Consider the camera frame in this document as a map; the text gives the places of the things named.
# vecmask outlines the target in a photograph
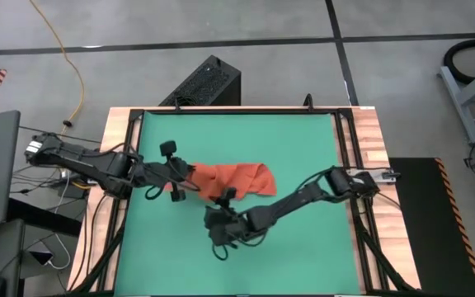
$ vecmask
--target orange cloth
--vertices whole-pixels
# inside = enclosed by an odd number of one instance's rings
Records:
[[[269,168],[261,163],[240,163],[232,165],[194,164],[195,170],[188,178],[201,191],[199,197],[212,200],[220,197],[229,187],[235,187],[236,198],[242,199],[247,193],[276,195],[275,179]]]

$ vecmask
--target concrete floor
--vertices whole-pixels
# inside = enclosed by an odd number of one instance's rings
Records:
[[[475,33],[475,0],[333,3],[343,36]],[[37,4],[66,46],[333,36],[322,0],[38,0]],[[443,159],[475,250],[475,177],[463,165],[469,147],[449,96],[435,76],[444,52],[457,42],[352,43],[345,48],[360,104],[377,107],[388,154]],[[0,50],[56,46],[26,0],[0,0]],[[86,83],[86,102],[70,134],[100,140],[111,106],[157,105],[210,54],[242,71],[243,105],[300,105],[308,92],[319,105],[349,105],[333,43],[70,54]],[[461,54],[458,61],[475,74],[475,51]],[[78,80],[62,56],[0,55],[0,68],[8,71],[0,89],[0,111],[17,109],[22,125],[59,131],[79,99]],[[18,152],[32,135],[20,131]],[[17,153],[16,168],[24,165]],[[58,202],[51,191],[17,198],[45,208]],[[62,213],[77,215],[82,207],[70,205]],[[28,229],[26,242],[41,232]],[[76,240],[62,239],[73,252]],[[63,265],[59,244],[53,239],[48,245],[58,255],[54,262]],[[52,269],[27,266],[24,273],[39,271],[47,274],[27,280],[26,296],[62,291]],[[65,284],[68,270],[61,277]]]

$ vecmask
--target green table surface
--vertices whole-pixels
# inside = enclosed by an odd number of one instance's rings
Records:
[[[329,115],[144,115],[139,153],[147,162],[163,162],[159,144],[171,139],[188,163],[264,163],[272,171],[278,195],[247,195],[232,203],[236,210],[271,204],[337,165]],[[222,262],[204,227],[206,202],[193,192],[178,203],[168,192],[150,201],[145,191],[129,202],[118,296],[360,293],[344,204],[307,205],[260,246],[229,248]]]

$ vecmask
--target black metal frame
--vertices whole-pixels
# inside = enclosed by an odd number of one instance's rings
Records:
[[[176,106],[175,109],[166,109],[166,110],[131,110],[129,113],[129,123],[128,123],[128,129],[126,130],[126,137],[125,137],[125,143],[130,143],[132,140],[132,135],[134,132],[134,121],[137,120],[138,118],[141,119],[141,124],[140,124],[140,129],[142,129],[143,126],[143,115],[145,112],[150,112],[153,114],[159,114],[159,115],[214,115],[214,114],[225,114],[225,115],[243,115],[243,114],[275,114],[275,115],[312,115],[312,114],[329,114],[333,116],[333,119],[336,124],[336,133],[338,136],[338,141],[341,149],[341,159],[342,163],[344,166],[350,166],[350,160],[349,156],[347,153],[347,145],[346,145],[346,137],[344,135],[344,130],[343,130],[343,124],[342,124],[342,117],[347,121],[349,131],[350,131],[350,140],[353,145],[353,150],[355,152],[355,164],[358,168],[363,168],[363,163],[362,163],[362,154],[360,152],[360,146],[358,143],[358,139],[356,136],[356,128],[355,128],[355,122],[354,122],[354,117],[353,117],[353,112],[352,110],[347,107],[347,108],[315,108],[313,106],[313,99],[310,95],[308,95],[305,99],[304,105],[307,106],[308,108],[294,108],[294,109],[275,109],[275,108],[265,108],[265,109],[243,109],[241,107],[232,107],[229,106],[227,109],[221,109],[221,110],[203,110],[203,109],[181,109],[179,106]],[[353,217],[360,217],[361,213],[359,212],[358,205],[355,200],[353,200],[351,203],[351,213]],[[113,208],[111,211],[111,216],[110,216],[110,225],[108,228],[107,232],[107,237],[106,237],[106,246],[108,246],[111,243],[111,239],[113,238],[113,234],[115,232],[115,225],[116,225],[116,220],[118,218],[118,211],[119,211],[119,205],[120,203],[116,201],[113,204]],[[369,234],[371,238],[374,240],[374,242],[380,247],[379,244],[379,237],[377,234],[377,228],[376,228],[376,223],[374,221],[374,213],[373,213],[373,208],[371,207],[371,204],[369,201],[367,203],[364,203],[364,213],[366,214],[367,221],[369,222]],[[360,268],[362,270],[362,276],[363,276],[363,282],[364,282],[364,287],[367,292],[373,291],[373,281],[371,278],[371,272],[369,269],[369,260],[368,260],[368,255],[365,249],[364,245],[364,239],[362,238],[362,232],[363,230],[358,224],[354,224],[355,227],[355,235],[356,235],[356,241],[357,241],[357,248],[359,250],[359,257],[360,257]],[[384,290],[388,290],[388,278],[386,277],[385,272],[383,271],[383,268],[377,263],[378,269],[379,269],[379,280],[381,283],[381,288]],[[101,276],[98,281],[98,290],[104,290],[105,286],[105,279],[106,279],[106,273],[107,271],[104,270],[101,273]]]

